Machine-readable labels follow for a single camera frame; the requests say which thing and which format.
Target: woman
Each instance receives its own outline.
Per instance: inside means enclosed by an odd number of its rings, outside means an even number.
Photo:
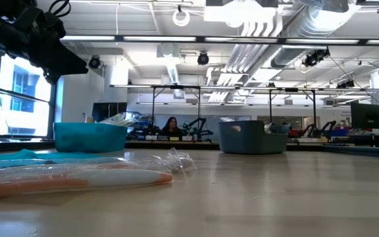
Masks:
[[[177,127],[178,122],[175,117],[170,117],[162,129],[162,135],[170,137],[179,137],[181,139],[181,130]]]

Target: teal bin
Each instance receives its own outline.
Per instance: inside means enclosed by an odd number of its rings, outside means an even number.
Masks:
[[[104,153],[124,149],[127,127],[102,123],[56,122],[59,152]]]
[[[267,134],[257,120],[220,122],[220,150],[235,154],[282,153],[288,144],[286,134]]]

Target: computer monitor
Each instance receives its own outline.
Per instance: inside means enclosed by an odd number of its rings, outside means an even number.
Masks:
[[[353,128],[379,129],[379,105],[351,103]]]
[[[94,103],[92,116],[96,122],[126,112],[126,103]]]

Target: wall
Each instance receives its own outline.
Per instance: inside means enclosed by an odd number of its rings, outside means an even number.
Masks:
[[[67,75],[57,84],[55,122],[82,122],[91,115],[93,103],[126,102],[126,88],[111,88],[113,67],[107,66],[104,78],[89,70],[87,74]]]

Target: dark hair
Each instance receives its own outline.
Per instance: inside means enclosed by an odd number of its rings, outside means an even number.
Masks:
[[[169,130],[169,124],[170,124],[170,121],[172,121],[172,119],[175,120],[176,128],[178,127],[178,121],[176,120],[176,118],[175,117],[170,117],[170,118],[168,118],[168,121],[166,122],[166,124],[165,124],[165,126],[163,127],[162,130],[164,130],[164,131]]]

